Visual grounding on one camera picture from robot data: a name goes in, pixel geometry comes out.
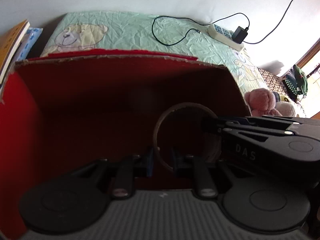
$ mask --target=yellow book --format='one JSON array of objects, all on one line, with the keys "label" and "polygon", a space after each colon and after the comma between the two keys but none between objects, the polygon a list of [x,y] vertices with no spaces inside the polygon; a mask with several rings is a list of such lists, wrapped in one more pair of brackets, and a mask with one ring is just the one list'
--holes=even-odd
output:
[{"label": "yellow book", "polygon": [[20,22],[9,30],[0,44],[0,87],[2,86],[9,63],[30,26],[27,20]]}]

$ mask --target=cardboard box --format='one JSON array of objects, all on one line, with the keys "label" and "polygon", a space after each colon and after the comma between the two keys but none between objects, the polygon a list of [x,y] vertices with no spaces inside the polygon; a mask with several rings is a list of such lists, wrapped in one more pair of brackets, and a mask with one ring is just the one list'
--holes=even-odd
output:
[{"label": "cardboard box", "polygon": [[[0,227],[11,238],[25,230],[18,202],[26,190],[97,158],[119,161],[143,154],[152,145],[157,119],[170,106],[195,102],[218,116],[250,115],[222,65],[169,56],[105,55],[26,60],[15,68],[0,105]],[[180,124],[189,131],[185,122]],[[175,131],[169,125],[160,141],[170,141]],[[192,132],[177,138],[182,144],[196,140]],[[187,151],[200,152],[197,146]],[[155,177],[152,185],[142,180],[140,187],[189,186],[168,179],[172,175],[161,167]]]}]

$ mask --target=power adapter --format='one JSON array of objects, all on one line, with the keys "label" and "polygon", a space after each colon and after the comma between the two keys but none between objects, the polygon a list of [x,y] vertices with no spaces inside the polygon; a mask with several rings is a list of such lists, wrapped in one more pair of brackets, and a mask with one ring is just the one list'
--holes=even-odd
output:
[{"label": "power adapter", "polygon": [[236,31],[233,33],[232,35],[232,40],[238,44],[241,44],[242,41],[244,41],[244,39],[246,38],[246,36],[248,35],[247,30],[249,30],[249,28],[241,28],[240,26],[238,26],[238,28],[236,29]]},{"label": "power adapter", "polygon": [[228,31],[224,28],[221,28],[220,26],[217,26],[215,24],[210,24],[208,28],[208,33],[211,36],[211,38],[222,42],[223,44],[228,45],[229,47],[237,50],[242,51],[244,48],[244,44],[238,44],[232,40],[233,32]]}]

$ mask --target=bed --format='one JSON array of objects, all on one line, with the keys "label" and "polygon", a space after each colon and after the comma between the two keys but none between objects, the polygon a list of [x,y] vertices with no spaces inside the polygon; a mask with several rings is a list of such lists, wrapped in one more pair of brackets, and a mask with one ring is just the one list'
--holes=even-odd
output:
[{"label": "bed", "polygon": [[207,33],[207,26],[188,20],[160,18],[155,24],[155,35],[166,43],[180,40],[190,28],[202,32],[190,32],[182,42],[174,46],[164,46],[156,41],[151,32],[155,17],[111,11],[68,13],[58,24],[41,56],[90,49],[142,49],[175,53],[195,56],[203,62],[225,65],[242,94],[256,88],[268,88],[245,49],[238,52],[212,39]]}]

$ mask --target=power strip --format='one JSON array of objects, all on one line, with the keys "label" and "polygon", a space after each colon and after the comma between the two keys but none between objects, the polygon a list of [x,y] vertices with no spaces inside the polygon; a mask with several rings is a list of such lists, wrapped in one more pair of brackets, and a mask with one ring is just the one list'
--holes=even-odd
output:
[{"label": "power strip", "polygon": [[242,51],[244,49],[243,43],[238,44],[232,40],[231,36],[233,35],[233,32],[221,28],[220,26],[210,24],[208,28],[208,33],[211,36],[211,38],[220,41],[223,44],[226,44],[237,51]]}]

